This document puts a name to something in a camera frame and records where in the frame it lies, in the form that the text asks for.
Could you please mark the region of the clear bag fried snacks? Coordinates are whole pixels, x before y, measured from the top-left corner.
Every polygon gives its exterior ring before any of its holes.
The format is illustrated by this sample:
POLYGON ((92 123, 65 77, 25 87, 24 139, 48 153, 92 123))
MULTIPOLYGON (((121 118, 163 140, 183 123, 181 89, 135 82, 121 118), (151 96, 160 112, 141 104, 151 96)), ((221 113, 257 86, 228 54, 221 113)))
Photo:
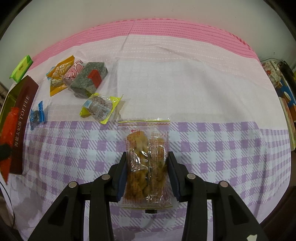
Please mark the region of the clear bag fried snacks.
POLYGON ((171 207, 166 165, 170 120, 122 120, 118 128, 127 155, 122 207, 156 210, 171 207))

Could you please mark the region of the pink purple checkered tablecloth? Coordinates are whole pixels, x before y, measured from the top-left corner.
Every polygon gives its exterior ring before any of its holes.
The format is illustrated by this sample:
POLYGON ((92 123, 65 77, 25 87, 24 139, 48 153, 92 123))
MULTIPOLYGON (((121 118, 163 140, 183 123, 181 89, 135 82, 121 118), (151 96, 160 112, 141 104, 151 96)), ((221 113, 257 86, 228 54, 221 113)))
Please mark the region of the pink purple checkered tablecloth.
POLYGON ((226 180, 259 222, 290 182, 290 140, 278 95, 255 52, 233 34, 177 20, 121 21, 62 40, 33 59, 47 123, 26 129, 22 175, 10 175, 7 201, 27 240, 71 182, 106 173, 125 149, 118 120, 171 121, 170 150, 209 182, 226 180), (120 97, 110 121, 81 118, 70 90, 50 96, 47 72, 74 56, 104 62, 98 92, 120 97))

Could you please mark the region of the blue wrapped candy middle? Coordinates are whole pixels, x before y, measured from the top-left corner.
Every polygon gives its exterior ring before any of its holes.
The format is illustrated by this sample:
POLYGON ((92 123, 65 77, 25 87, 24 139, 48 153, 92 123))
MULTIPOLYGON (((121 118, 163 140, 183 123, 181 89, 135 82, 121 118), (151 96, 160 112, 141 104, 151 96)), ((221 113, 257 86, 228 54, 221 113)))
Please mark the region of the blue wrapped candy middle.
POLYGON ((34 130, 40 124, 44 124, 46 122, 46 115, 43 108, 43 101, 40 101, 38 104, 38 108, 30 111, 30 128, 34 130))

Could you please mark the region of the red snack packet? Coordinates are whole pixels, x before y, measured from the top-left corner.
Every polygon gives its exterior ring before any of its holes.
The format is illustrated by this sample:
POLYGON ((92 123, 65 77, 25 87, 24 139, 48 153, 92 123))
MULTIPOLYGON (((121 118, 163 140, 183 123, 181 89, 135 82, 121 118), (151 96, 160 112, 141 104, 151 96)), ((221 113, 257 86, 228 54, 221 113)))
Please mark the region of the red snack packet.
POLYGON ((12 107, 3 124, 1 132, 1 175, 5 183, 11 166, 11 153, 14 145, 16 127, 18 123, 20 109, 12 107))

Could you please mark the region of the yellow clear snack packet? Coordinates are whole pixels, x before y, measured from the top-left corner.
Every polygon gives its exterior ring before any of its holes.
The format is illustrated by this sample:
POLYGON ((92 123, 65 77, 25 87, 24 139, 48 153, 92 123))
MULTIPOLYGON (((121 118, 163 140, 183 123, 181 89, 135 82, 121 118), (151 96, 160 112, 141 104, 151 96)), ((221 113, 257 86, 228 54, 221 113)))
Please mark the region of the yellow clear snack packet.
POLYGON ((100 124, 105 125, 108 123, 110 116, 120 103, 122 97, 106 97, 94 93, 84 102, 80 116, 82 118, 92 116, 100 124))

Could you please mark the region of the gold toffee tin box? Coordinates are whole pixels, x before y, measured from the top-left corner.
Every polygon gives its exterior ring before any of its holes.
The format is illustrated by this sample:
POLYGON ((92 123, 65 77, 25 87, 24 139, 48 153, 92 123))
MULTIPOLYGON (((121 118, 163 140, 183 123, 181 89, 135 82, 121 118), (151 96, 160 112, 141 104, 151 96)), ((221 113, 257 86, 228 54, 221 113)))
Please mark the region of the gold toffee tin box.
POLYGON ((1 109, 1 132, 6 116, 12 107, 20 109, 11 153, 9 174, 21 175, 23 172, 23 141, 28 117, 39 85, 29 75, 25 76, 8 93, 1 109))

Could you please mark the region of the grey green wrapped cake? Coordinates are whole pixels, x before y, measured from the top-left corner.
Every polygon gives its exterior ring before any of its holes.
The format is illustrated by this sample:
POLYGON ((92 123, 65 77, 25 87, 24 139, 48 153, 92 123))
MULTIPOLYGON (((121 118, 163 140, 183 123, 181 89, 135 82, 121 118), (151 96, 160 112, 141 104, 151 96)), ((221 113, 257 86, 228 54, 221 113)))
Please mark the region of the grey green wrapped cake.
POLYGON ((95 93, 107 74, 104 62, 87 62, 70 84, 70 89, 75 97, 88 98, 95 93))

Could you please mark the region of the orange yellow snack packet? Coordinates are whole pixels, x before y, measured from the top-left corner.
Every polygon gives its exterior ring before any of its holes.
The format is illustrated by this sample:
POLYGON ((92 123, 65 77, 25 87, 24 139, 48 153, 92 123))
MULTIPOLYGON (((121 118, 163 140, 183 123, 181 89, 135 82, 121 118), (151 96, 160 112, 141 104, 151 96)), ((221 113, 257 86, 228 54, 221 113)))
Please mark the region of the orange yellow snack packet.
POLYGON ((67 85, 63 82, 63 77, 74 64, 74 60, 74 56, 71 55, 51 68, 51 70, 46 74, 46 77, 50 81, 50 96, 54 96, 67 88, 67 85))

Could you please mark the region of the pink patterned wrapped snack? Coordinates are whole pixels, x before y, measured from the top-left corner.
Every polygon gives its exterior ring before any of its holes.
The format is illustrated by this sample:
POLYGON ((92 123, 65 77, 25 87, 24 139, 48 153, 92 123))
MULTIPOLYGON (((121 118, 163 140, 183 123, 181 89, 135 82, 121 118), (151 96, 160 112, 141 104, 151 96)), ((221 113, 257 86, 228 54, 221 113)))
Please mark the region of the pink patterned wrapped snack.
POLYGON ((81 70, 84 68, 84 63, 81 60, 77 60, 65 73, 65 75, 62 78, 63 83, 69 87, 73 80, 77 77, 77 75, 81 72, 81 70))

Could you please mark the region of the green tissue pack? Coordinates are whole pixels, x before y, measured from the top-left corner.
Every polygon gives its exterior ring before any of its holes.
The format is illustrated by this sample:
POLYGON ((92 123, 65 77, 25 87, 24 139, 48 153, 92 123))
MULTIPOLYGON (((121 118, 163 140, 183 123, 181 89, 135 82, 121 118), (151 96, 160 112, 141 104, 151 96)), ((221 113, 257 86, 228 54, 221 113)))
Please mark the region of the green tissue pack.
POLYGON ((15 83, 19 83, 32 64, 33 60, 30 55, 25 56, 12 71, 10 79, 13 79, 15 83))

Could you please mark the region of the cluttered items at right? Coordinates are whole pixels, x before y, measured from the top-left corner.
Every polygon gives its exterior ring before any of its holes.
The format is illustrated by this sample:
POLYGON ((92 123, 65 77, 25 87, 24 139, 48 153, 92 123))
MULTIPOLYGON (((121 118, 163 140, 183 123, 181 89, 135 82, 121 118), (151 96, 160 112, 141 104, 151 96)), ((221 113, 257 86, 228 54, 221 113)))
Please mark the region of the cluttered items at right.
POLYGON ((295 75, 286 61, 267 59, 261 64, 279 97, 287 121, 291 150, 295 151, 295 75))

